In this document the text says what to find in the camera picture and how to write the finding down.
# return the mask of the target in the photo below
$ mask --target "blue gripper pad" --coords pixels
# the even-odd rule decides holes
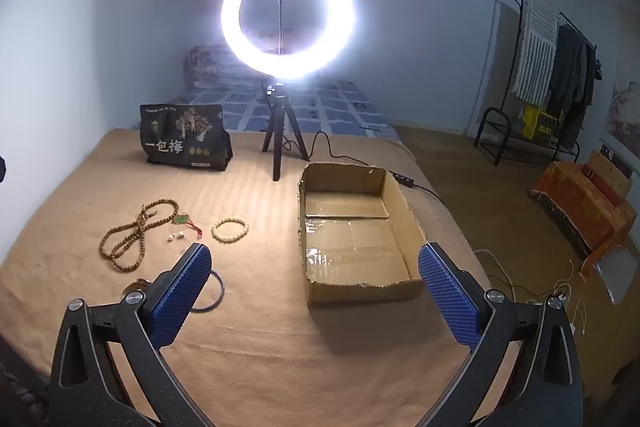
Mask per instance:
[[[482,336],[478,309],[429,244],[420,248],[418,270],[454,338],[463,346],[475,349]]]
[[[165,291],[151,312],[148,337],[152,346],[160,349],[173,344],[189,311],[202,291],[211,272],[211,253],[204,245],[196,244],[184,255],[190,260],[180,269],[173,283]]]

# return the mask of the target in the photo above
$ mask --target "tripod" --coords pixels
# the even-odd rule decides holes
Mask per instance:
[[[278,15],[280,17],[278,55],[282,55],[282,47],[284,43],[284,32],[282,27],[282,0],[278,0]],[[267,103],[269,103],[268,97],[272,97],[274,102],[269,104],[271,108],[271,116],[269,117],[269,124],[267,126],[267,134],[264,137],[262,152],[267,152],[269,150],[271,137],[273,136],[273,181],[276,182],[280,179],[280,167],[282,165],[282,141],[284,137],[285,115],[289,117],[289,123],[291,124],[293,134],[296,136],[296,142],[298,143],[298,149],[300,150],[302,159],[309,161],[309,155],[306,153],[305,141],[302,139],[300,126],[298,125],[296,114],[293,112],[293,108],[291,107],[289,93],[285,87],[280,82],[276,82],[275,86],[269,86],[267,88],[266,96]]]

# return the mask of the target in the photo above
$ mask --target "dark jacket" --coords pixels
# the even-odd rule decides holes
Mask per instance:
[[[586,53],[587,79],[584,84],[584,93],[582,99],[578,102],[572,103],[569,111],[567,111],[559,136],[560,145],[567,147],[568,149],[574,148],[574,143],[578,139],[578,134],[580,134],[582,122],[587,114],[587,107],[591,105],[591,101],[593,100],[596,53],[589,45],[586,46]]]
[[[587,78],[587,49],[583,36],[567,25],[558,29],[556,60],[549,81],[553,98],[565,114],[580,102]]]

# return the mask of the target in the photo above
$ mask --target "small brown object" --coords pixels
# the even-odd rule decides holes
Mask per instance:
[[[149,223],[147,225],[146,224],[147,219],[155,216],[157,212],[152,212],[151,214],[147,214],[146,211],[153,208],[154,206],[158,206],[158,204],[163,204],[163,203],[170,204],[174,208],[174,213],[169,217],[165,217],[164,219],[160,219],[154,223]],[[172,222],[172,220],[174,220],[174,217],[178,215],[178,210],[179,210],[178,203],[176,203],[174,200],[158,200],[158,201],[154,201],[153,203],[149,203],[146,206],[143,206],[142,211],[138,215],[138,219],[136,219],[133,223],[127,223],[126,225],[115,227],[111,229],[109,232],[107,232],[107,234],[102,238],[102,241],[100,241],[100,247],[98,247],[98,250],[100,251],[100,255],[103,256],[105,259],[109,259],[113,263],[113,266],[115,266],[121,272],[133,272],[133,270],[135,270],[138,266],[140,266],[140,263],[142,263],[142,260],[145,258],[145,232],[147,230],[154,229],[155,227],[160,227],[161,225],[165,225],[166,223]],[[129,230],[129,229],[134,229],[134,231],[131,232],[129,235],[127,235],[127,237],[125,237],[122,241],[120,241],[115,247],[113,247],[113,250],[111,250],[111,253],[106,253],[104,251],[104,244],[107,242],[107,239],[111,235],[117,232],[122,232],[123,230]],[[127,250],[129,250],[129,248],[131,248],[131,246],[137,240],[140,240],[140,255],[138,256],[138,260],[130,266],[122,266],[118,264],[117,259],[122,257],[122,255]]]

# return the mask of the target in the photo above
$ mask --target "cardboard box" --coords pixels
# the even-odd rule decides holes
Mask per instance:
[[[396,301],[424,289],[424,232],[384,169],[311,163],[298,184],[307,301]]]
[[[587,165],[591,170],[596,172],[620,198],[623,200],[626,199],[631,190],[631,185],[633,185],[633,180],[626,178],[605,155],[596,150],[591,151]]]

